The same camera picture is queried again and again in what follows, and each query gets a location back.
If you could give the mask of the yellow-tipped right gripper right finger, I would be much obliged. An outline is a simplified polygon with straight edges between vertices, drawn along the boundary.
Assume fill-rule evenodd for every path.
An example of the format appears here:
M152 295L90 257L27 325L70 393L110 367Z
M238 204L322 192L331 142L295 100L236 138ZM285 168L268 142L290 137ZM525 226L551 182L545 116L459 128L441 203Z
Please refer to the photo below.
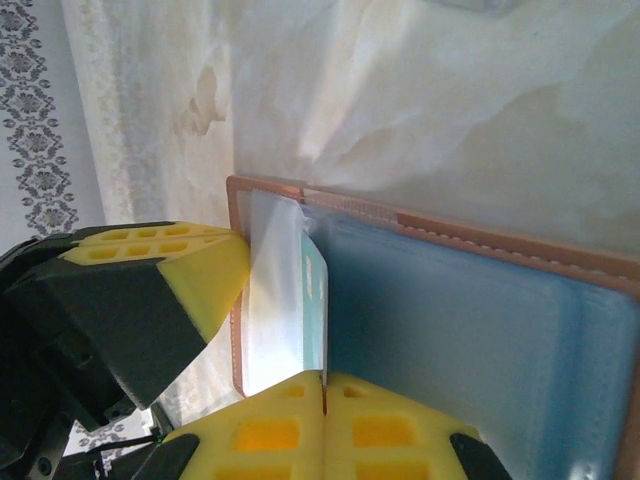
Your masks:
M509 479L474 427L357 377L326 389L325 479Z

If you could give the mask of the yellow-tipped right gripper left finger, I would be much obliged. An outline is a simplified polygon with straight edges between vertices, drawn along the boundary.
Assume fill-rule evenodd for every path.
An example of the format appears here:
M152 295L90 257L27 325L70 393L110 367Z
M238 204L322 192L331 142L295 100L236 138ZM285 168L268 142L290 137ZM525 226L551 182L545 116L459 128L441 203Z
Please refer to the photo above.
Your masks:
M136 479L321 479L321 374L302 372L171 432Z

